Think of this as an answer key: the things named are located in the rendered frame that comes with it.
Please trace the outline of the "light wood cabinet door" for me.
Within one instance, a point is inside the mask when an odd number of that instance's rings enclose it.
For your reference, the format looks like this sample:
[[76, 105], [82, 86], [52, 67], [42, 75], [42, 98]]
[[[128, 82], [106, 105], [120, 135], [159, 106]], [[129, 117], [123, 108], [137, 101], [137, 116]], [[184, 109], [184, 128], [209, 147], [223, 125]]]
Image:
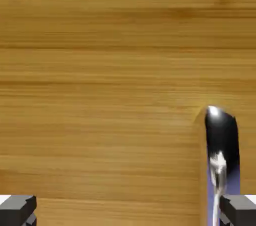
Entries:
[[209, 105], [256, 194], [256, 0], [0, 0], [0, 194], [38, 226], [205, 226]]

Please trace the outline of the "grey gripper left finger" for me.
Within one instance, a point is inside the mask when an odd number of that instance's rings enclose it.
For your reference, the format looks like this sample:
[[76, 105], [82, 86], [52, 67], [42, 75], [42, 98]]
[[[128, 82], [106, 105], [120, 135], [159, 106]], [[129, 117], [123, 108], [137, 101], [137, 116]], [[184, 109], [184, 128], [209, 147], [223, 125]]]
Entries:
[[0, 226], [37, 226], [34, 195], [0, 194]]

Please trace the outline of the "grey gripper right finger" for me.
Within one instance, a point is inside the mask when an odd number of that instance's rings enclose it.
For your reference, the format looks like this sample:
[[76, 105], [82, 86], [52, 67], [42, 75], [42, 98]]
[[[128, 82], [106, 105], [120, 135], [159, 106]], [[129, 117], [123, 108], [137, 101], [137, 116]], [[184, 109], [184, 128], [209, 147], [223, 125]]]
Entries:
[[219, 208], [219, 226], [256, 226], [256, 195], [222, 195]]

